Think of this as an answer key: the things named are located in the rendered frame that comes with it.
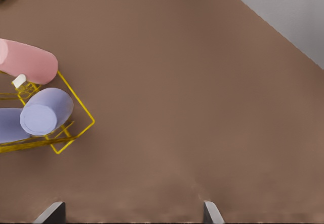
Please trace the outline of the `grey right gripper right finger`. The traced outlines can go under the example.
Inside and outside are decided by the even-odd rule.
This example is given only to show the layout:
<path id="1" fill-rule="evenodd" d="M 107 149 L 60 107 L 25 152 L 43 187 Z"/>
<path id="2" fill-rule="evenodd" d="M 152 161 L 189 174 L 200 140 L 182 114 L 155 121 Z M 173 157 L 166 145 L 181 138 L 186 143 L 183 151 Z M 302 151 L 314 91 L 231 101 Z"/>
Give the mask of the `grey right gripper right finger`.
<path id="1" fill-rule="evenodd" d="M 204 201 L 203 223 L 225 223 L 215 203 Z"/>

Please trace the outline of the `lavender cylinder bottle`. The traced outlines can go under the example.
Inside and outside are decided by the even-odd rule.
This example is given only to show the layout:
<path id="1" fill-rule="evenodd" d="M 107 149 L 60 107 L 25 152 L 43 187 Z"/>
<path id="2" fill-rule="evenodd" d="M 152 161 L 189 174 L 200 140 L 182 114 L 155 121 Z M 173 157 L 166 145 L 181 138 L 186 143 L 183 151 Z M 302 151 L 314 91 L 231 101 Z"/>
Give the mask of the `lavender cylinder bottle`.
<path id="1" fill-rule="evenodd" d="M 25 140 L 31 137 L 20 124 L 21 108 L 0 108 L 0 143 Z"/>
<path id="2" fill-rule="evenodd" d="M 43 136 L 62 126 L 71 116 L 73 100 L 59 88 L 46 88 L 33 95 L 20 115 L 21 127 L 31 135 Z"/>

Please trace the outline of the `pink cylinder bottle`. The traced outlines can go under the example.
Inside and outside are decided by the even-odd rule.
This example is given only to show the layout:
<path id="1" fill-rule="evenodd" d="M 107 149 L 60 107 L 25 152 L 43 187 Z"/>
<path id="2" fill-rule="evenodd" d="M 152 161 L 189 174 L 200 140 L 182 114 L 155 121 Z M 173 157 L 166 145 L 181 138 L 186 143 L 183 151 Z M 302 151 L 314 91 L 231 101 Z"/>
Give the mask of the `pink cylinder bottle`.
<path id="1" fill-rule="evenodd" d="M 54 54 L 28 44 L 0 39 L 0 71 L 27 81 L 47 84 L 58 72 L 58 60 Z"/>

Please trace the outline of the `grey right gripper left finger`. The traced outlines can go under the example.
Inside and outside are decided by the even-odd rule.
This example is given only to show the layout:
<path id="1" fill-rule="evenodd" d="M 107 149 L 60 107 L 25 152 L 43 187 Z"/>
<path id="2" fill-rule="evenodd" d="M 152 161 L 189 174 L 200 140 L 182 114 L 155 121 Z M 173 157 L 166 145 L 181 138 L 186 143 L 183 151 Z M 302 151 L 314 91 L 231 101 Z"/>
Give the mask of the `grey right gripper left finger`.
<path id="1" fill-rule="evenodd" d="M 53 203 L 33 223 L 66 223 L 65 202 Z"/>

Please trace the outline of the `small white cap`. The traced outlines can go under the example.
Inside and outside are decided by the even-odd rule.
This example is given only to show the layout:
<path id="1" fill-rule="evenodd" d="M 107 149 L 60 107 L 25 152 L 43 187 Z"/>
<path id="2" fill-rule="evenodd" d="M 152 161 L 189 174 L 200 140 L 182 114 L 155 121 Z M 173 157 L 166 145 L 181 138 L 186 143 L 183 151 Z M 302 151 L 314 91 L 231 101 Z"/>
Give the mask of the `small white cap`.
<path id="1" fill-rule="evenodd" d="M 25 82 L 27 81 L 26 79 L 26 75 L 24 74 L 20 74 L 18 75 L 13 81 L 12 84 L 14 85 L 14 87 L 16 89 L 18 89 L 19 87 L 21 87 Z"/>

